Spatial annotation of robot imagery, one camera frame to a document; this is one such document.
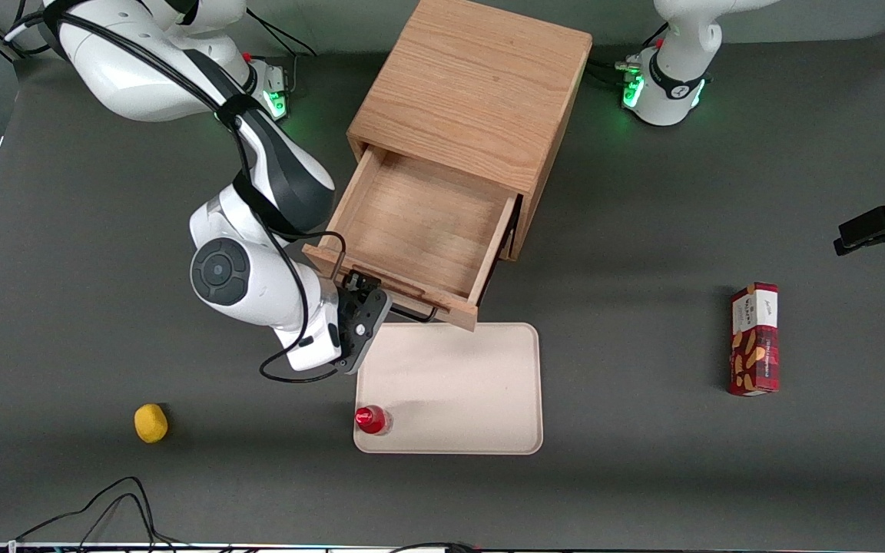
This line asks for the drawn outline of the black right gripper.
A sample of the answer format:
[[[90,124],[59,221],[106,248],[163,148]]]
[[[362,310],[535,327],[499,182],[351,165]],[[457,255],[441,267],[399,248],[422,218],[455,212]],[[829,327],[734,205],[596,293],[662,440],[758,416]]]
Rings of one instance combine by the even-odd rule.
[[[380,293],[380,279],[362,273],[345,274],[342,290],[345,295],[338,306],[342,354],[337,360],[337,372],[353,375],[362,366],[393,301],[389,294]]]

